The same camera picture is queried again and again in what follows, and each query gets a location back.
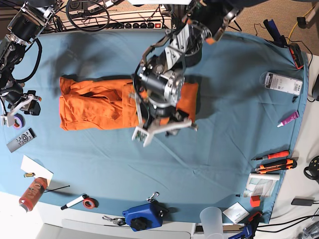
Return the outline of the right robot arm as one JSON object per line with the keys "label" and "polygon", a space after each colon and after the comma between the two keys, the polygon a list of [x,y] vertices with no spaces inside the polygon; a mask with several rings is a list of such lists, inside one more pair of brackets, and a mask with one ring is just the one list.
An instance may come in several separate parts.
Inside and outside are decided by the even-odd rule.
{"label": "right robot arm", "polygon": [[[62,5],[62,0],[27,0],[9,23],[10,34],[0,43],[0,102],[5,116],[9,115],[4,106],[5,101],[11,112],[21,110],[26,115],[40,114],[41,97],[36,95],[36,91],[25,93],[23,85],[34,76],[40,63],[42,45],[38,37]],[[23,79],[15,79],[12,76],[15,65],[22,61],[34,43],[38,46],[38,55],[33,71]]]}

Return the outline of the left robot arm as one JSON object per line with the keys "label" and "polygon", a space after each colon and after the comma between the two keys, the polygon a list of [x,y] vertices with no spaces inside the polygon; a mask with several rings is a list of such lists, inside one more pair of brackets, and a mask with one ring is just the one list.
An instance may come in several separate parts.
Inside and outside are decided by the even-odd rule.
{"label": "left robot arm", "polygon": [[181,24],[142,55],[133,74],[134,99],[139,124],[133,138],[149,139],[165,132],[197,125],[190,114],[176,108],[181,99],[186,68],[200,61],[204,42],[217,42],[243,10],[231,0],[195,0]]}

